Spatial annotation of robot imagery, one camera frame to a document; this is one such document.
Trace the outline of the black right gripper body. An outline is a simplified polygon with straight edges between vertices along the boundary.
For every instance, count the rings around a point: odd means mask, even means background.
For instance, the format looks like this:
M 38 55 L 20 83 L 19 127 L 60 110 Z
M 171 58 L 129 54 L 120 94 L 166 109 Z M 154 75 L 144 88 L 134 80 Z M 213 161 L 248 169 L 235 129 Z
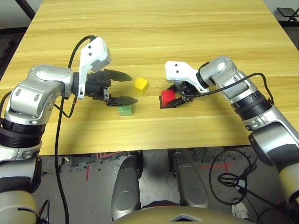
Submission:
M 199 94 L 199 91 L 187 81 L 182 81 L 182 82 L 175 81 L 174 87 L 176 92 L 186 96 L 197 96 Z

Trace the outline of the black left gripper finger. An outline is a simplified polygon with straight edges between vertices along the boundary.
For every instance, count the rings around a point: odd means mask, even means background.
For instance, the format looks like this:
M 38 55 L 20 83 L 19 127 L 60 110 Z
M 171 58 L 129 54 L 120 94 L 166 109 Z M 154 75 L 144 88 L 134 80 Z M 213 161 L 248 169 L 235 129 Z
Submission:
M 117 82 L 126 82 L 126 81 L 132 81 L 133 78 L 128 75 L 127 73 L 116 71 L 116 70 L 108 70 L 104 69 L 104 73 L 108 75 L 108 77 L 114 81 Z
M 106 106 L 123 107 L 137 103 L 138 99 L 126 96 L 112 97 L 108 92 L 108 88 L 104 87 L 104 102 Z

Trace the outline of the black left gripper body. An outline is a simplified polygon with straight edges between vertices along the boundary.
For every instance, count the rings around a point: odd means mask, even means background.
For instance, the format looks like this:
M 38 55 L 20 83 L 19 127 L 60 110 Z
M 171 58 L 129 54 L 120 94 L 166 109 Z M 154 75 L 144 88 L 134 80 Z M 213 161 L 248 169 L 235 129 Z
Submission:
M 111 80 L 107 72 L 88 73 L 85 83 L 85 95 L 95 100 L 109 100 L 108 87 L 110 85 Z

